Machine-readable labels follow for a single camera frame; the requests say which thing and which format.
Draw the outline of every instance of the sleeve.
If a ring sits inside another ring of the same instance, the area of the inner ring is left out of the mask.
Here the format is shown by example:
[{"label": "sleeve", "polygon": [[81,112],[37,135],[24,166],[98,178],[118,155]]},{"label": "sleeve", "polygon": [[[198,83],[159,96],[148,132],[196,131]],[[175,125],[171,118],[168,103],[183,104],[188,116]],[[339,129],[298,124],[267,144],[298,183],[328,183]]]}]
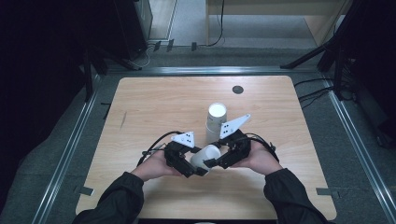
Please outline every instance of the sleeve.
[{"label": "sleeve", "polygon": [[123,173],[103,193],[96,208],[79,213],[73,224],[133,223],[144,203],[143,180]]},{"label": "sleeve", "polygon": [[304,185],[288,169],[265,177],[264,195],[276,210],[278,223],[328,223],[309,201]]}]

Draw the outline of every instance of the metal frame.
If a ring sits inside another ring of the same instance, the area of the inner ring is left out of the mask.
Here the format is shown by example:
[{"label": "metal frame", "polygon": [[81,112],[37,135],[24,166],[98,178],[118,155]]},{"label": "metal frame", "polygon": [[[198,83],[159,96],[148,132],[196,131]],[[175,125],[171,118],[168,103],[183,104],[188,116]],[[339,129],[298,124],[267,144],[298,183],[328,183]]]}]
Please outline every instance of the metal frame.
[{"label": "metal frame", "polygon": [[109,69],[112,75],[127,75],[128,77],[184,77],[184,76],[261,76],[265,73],[317,73],[314,66],[300,66],[295,69],[280,69],[279,66],[207,66],[207,67],[154,67],[141,71],[128,72],[123,67]]},{"label": "metal frame", "polygon": [[[94,86],[99,87],[102,79],[99,75],[96,75],[93,82]],[[58,166],[56,167],[56,170],[53,173],[53,176],[46,187],[45,193],[42,197],[40,205],[37,208],[37,211],[35,212],[35,217],[32,223],[46,223],[47,217],[50,213],[50,209],[55,201],[62,182],[64,181],[64,176],[67,172],[67,169],[69,168],[70,161],[73,158],[73,154],[77,147],[79,138],[81,137],[81,133],[84,130],[89,115],[91,114],[91,110],[97,95],[97,89],[93,92],[92,97],[88,101],[86,101],[84,107],[82,108],[76,126],[70,135],[70,138],[64,149],[64,153],[62,154],[62,157],[58,162]]]},{"label": "metal frame", "polygon": [[[330,81],[324,81],[323,84],[325,87],[332,86],[332,83]],[[376,168],[375,163],[371,159],[371,156],[367,151],[366,146],[361,141],[361,136],[359,135],[358,130],[353,124],[353,121],[347,112],[344,102],[339,101],[334,92],[330,92],[329,94],[335,111],[337,112],[341,122],[344,125],[344,128],[346,129],[346,133],[350,139],[350,142],[355,149],[356,155],[361,162],[361,166],[366,173],[370,184],[372,185],[375,195],[378,198],[379,203],[381,204],[389,223],[396,223],[396,205],[389,188],[385,184],[384,179]]]}]

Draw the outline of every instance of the person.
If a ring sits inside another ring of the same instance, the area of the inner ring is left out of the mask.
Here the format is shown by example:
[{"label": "person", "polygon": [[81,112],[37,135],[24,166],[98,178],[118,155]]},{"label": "person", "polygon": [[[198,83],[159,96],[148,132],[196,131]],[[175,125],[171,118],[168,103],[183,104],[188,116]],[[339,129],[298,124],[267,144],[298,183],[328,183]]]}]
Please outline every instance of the person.
[{"label": "person", "polygon": [[[304,185],[283,168],[262,144],[251,141],[247,158],[232,166],[249,168],[265,175],[264,195],[276,210],[278,223],[329,223],[309,201]],[[73,224],[133,223],[143,203],[143,184],[164,175],[180,175],[166,165],[163,151],[157,151],[141,165],[125,172],[103,193],[96,208],[79,213]]]}]

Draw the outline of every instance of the wooden tabletop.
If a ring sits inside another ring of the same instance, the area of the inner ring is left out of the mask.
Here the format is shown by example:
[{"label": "wooden tabletop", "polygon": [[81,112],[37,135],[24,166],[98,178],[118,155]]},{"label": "wooden tabletop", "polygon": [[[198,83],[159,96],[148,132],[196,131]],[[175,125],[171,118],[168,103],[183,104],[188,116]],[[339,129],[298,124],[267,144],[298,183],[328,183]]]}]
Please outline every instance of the wooden tabletop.
[{"label": "wooden tabletop", "polygon": [[[234,93],[234,86],[242,87],[243,93]],[[81,195],[76,212],[94,208],[112,181],[124,171],[132,171],[142,151],[163,134],[193,131],[195,145],[205,147],[207,110],[215,102],[227,106],[228,120],[250,114],[241,131],[272,142],[281,165],[303,182],[313,205],[327,219],[336,217],[332,197],[317,194],[317,188],[326,189],[327,184],[296,92],[286,76],[122,79],[85,182],[94,194]],[[163,140],[170,141],[170,136]],[[139,217],[276,219],[263,195],[264,185],[264,176],[244,168],[216,167],[204,177],[165,176],[145,183],[145,204]]]}]

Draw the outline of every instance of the white paper cup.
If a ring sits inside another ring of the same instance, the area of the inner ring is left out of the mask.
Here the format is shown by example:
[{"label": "white paper cup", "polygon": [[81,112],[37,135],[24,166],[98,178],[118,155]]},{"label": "white paper cup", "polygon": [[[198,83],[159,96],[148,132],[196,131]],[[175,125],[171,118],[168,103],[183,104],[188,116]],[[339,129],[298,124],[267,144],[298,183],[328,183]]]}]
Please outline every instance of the white paper cup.
[{"label": "white paper cup", "polygon": [[217,147],[213,145],[207,145],[191,157],[190,163],[196,168],[201,167],[207,171],[210,171],[210,168],[204,164],[204,161],[218,159],[220,156],[220,150]]},{"label": "white paper cup", "polygon": [[225,122],[227,122],[227,107],[221,103],[212,104],[207,113],[206,127],[214,133],[219,133],[221,124]]},{"label": "white paper cup", "polygon": [[220,132],[215,133],[211,131],[206,125],[206,143],[211,144],[219,141],[219,139],[220,139]]}]

